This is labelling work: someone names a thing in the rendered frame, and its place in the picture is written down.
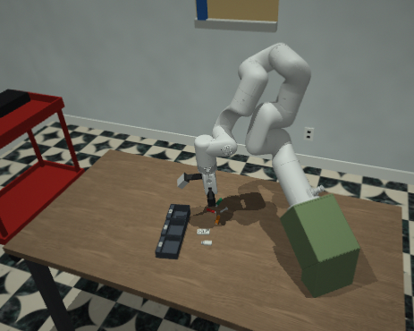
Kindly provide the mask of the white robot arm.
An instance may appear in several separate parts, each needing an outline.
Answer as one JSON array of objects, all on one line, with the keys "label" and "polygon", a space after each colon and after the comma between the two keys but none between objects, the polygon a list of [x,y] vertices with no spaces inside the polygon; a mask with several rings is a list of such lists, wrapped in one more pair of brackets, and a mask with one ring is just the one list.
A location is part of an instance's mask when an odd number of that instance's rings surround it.
[{"label": "white robot arm", "polygon": [[[272,70],[285,81],[275,102],[256,107],[268,83],[267,73]],[[238,74],[239,87],[231,104],[218,116],[212,136],[204,134],[194,140],[198,170],[210,174],[217,169],[216,157],[229,157],[237,151],[232,128],[241,116],[253,114],[245,139],[246,149],[255,156],[272,154],[272,167],[290,205],[287,211],[293,205],[321,197],[318,193],[324,191],[324,186],[311,188],[291,137],[282,129],[293,124],[310,82],[307,62],[286,44],[277,43],[245,60]]]}]

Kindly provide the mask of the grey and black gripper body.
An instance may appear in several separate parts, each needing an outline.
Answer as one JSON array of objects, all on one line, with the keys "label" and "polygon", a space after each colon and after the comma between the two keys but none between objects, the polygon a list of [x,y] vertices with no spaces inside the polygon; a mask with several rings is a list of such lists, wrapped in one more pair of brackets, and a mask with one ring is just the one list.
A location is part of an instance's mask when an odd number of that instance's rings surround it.
[{"label": "grey and black gripper body", "polygon": [[210,173],[210,174],[203,174],[203,173],[201,173],[202,174],[202,181],[203,181],[203,185],[204,185],[204,190],[205,190],[206,195],[208,193],[208,188],[209,187],[212,188],[212,192],[214,194],[217,194],[217,185],[216,185],[215,171],[212,172],[212,173]]}]

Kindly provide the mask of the white domino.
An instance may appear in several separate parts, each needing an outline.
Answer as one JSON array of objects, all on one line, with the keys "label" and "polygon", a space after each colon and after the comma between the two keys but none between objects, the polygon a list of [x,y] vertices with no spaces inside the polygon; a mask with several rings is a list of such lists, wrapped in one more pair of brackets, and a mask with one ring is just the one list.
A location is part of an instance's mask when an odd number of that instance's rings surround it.
[{"label": "white domino", "polygon": [[210,229],[198,229],[197,235],[209,235]]}]

